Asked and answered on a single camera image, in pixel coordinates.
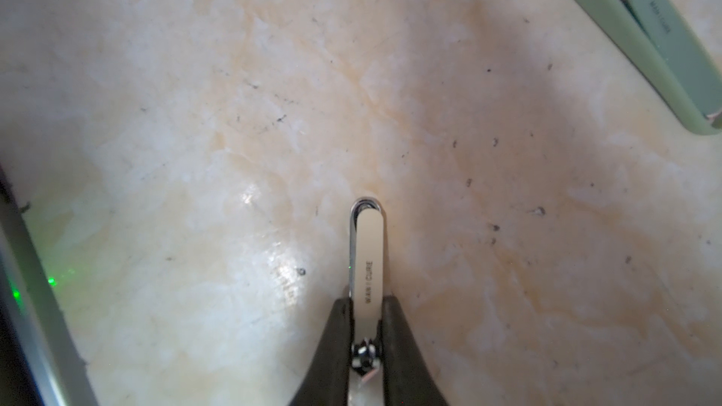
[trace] marble surface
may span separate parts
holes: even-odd
[[[722,403],[722,138],[572,0],[0,16],[0,164],[103,406],[286,404],[362,195],[451,404]]]

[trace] green nail clipper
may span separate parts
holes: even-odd
[[[669,0],[576,0],[691,132],[722,131],[722,76]]]

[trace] silver nail clipper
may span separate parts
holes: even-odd
[[[351,367],[368,377],[381,365],[378,325],[384,296],[384,228],[384,214],[378,201],[363,197],[351,207],[349,296],[354,306]]]

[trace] beige marble countertop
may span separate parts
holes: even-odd
[[[720,0],[673,1],[722,66]],[[451,404],[722,404],[722,138],[572,0],[0,15],[0,164],[103,406],[286,404],[367,194]]]

